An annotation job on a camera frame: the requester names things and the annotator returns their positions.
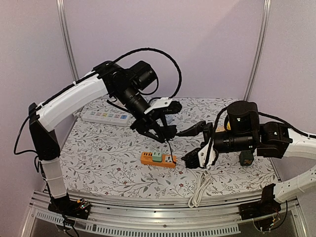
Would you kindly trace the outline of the black charger plug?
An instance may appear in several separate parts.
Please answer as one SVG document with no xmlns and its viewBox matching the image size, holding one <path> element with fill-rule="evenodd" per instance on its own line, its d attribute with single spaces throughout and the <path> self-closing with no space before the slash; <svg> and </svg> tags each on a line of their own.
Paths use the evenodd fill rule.
<svg viewBox="0 0 316 237">
<path fill-rule="evenodd" d="M 172 135 L 173 135 L 173 128 L 170 126 L 163 126 L 163 135 L 164 135 L 165 142 L 169 146 L 171 161 L 174 165 L 176 165 L 177 162 L 173 159 L 172 147 L 170 144 L 170 140 L 172 139 Z"/>
</svg>

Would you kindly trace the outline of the mint green adapter plug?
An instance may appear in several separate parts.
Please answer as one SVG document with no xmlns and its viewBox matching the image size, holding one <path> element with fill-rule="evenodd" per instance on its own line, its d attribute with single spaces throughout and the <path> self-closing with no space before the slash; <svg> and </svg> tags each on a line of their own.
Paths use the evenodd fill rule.
<svg viewBox="0 0 316 237">
<path fill-rule="evenodd" d="M 153 152 L 152 153 L 152 161 L 153 162 L 162 162 L 162 153 L 160 153 L 160 152 Z"/>
</svg>

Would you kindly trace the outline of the orange power strip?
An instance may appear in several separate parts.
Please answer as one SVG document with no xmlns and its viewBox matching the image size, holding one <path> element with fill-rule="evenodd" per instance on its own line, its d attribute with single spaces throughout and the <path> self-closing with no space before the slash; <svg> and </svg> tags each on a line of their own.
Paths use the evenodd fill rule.
<svg viewBox="0 0 316 237">
<path fill-rule="evenodd" d="M 141 163 L 158 167 L 175 168 L 177 157 L 162 154 L 159 152 L 143 152 L 141 154 Z"/>
</svg>

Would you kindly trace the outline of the blue-grey power strip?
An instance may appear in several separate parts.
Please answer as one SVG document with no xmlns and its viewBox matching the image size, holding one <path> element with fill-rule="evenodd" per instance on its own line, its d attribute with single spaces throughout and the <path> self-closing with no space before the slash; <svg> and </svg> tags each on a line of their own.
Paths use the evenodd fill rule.
<svg viewBox="0 0 316 237">
<path fill-rule="evenodd" d="M 173 117 L 172 116 L 166 116 L 166 122 L 168 125 L 171 125 L 173 121 Z"/>
</svg>

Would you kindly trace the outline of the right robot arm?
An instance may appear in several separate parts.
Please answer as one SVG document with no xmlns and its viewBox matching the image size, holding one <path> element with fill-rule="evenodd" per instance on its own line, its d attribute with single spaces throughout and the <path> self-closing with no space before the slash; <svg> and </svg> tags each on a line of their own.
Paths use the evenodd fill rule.
<svg viewBox="0 0 316 237">
<path fill-rule="evenodd" d="M 235 101 L 219 112 L 214 123 L 201 121 L 178 136 L 197 136 L 201 132 L 201 147 L 182 157 L 186 168 L 207 169 L 216 163 L 219 154 L 232 152 L 264 158 L 316 158 L 314 134 L 260 112 L 254 102 Z"/>
</svg>

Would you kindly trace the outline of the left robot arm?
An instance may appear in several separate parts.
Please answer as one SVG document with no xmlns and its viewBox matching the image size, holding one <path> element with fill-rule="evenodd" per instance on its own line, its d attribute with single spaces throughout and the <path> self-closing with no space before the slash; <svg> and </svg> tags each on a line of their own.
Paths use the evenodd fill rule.
<svg viewBox="0 0 316 237">
<path fill-rule="evenodd" d="M 86 104 L 108 95 L 118 99 L 134 117 L 131 129 L 160 143 L 168 142 L 177 128 L 167 123 L 166 116 L 180 112 L 182 107 L 172 97 L 159 98 L 153 104 L 144 99 L 143 90 L 157 79 L 151 65 L 144 61 L 127 69 L 117 60 L 105 61 L 46 101 L 29 106 L 24 124 L 34 144 L 32 152 L 40 161 L 54 206 L 62 214 L 70 214 L 74 207 L 62 177 L 55 127 Z"/>
</svg>

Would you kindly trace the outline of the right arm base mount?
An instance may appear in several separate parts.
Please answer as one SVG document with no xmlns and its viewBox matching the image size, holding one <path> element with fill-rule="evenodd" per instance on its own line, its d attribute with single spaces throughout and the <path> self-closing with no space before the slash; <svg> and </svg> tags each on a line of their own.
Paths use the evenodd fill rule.
<svg viewBox="0 0 316 237">
<path fill-rule="evenodd" d="M 253 219 L 281 211 L 280 203 L 272 200 L 259 200 L 238 206 L 242 220 Z"/>
</svg>

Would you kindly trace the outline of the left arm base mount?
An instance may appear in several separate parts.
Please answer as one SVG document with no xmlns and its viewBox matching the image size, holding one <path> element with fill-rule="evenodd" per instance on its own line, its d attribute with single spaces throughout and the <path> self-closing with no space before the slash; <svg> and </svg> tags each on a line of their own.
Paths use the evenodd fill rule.
<svg viewBox="0 0 316 237">
<path fill-rule="evenodd" d="M 81 198 L 71 200 L 69 195 L 50 199 L 48 210 L 65 216 L 87 220 L 90 215 L 91 202 Z"/>
</svg>

